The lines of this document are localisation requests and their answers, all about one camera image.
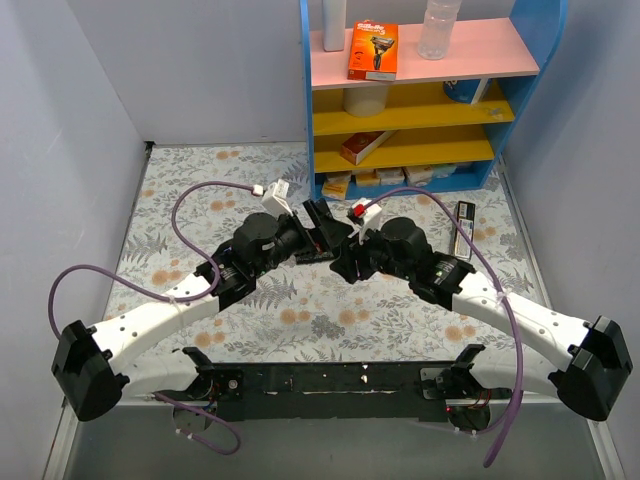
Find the large black remote control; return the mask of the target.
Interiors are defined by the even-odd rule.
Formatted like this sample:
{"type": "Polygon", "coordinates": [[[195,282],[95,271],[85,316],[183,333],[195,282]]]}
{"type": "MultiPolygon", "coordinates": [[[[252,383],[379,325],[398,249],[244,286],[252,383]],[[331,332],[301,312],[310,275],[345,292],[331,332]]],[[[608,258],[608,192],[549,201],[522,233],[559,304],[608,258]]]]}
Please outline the large black remote control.
{"type": "Polygon", "coordinates": [[[294,255],[297,265],[330,262],[335,259],[331,251],[305,251],[294,255]]]}

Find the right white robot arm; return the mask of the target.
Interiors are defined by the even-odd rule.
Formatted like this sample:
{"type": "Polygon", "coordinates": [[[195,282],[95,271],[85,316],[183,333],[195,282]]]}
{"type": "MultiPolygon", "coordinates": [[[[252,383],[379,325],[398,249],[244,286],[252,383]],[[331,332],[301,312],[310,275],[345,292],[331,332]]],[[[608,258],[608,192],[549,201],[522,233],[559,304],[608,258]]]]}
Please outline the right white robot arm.
{"type": "Polygon", "coordinates": [[[511,389],[559,399],[595,421],[609,417],[633,370],[621,327],[600,316],[593,322],[563,315],[496,289],[481,272],[435,252],[424,231],[407,217],[381,223],[358,205],[348,213],[360,230],[340,246],[331,269],[347,282],[376,273],[407,281],[421,300],[472,317],[522,343],[514,356],[472,345],[427,386],[447,398],[511,389]]]}

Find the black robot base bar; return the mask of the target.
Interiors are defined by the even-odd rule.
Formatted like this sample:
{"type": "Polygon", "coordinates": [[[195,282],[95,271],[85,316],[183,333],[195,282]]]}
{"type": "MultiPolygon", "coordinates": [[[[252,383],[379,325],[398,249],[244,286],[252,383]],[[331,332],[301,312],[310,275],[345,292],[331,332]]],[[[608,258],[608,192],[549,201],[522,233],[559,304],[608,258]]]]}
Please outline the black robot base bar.
{"type": "Polygon", "coordinates": [[[491,421],[492,395],[448,388],[447,362],[206,363],[170,398],[211,403],[229,422],[409,419],[463,431],[491,421]]]}

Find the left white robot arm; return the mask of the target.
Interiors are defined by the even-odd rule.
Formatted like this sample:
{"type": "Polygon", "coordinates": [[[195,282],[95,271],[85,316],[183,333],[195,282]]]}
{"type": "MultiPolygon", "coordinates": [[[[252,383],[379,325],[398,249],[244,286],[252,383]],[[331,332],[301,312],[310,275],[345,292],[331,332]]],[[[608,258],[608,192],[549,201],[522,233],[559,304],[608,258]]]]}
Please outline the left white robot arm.
{"type": "Polygon", "coordinates": [[[244,299],[262,275],[290,257],[335,253],[353,233],[325,201],[307,200],[303,206],[312,227],[304,227],[295,213],[253,213],[158,300],[114,320],[92,326],[76,320],[65,326],[52,373],[76,417],[91,421],[116,406],[136,382],[134,361],[166,337],[244,299]]]}

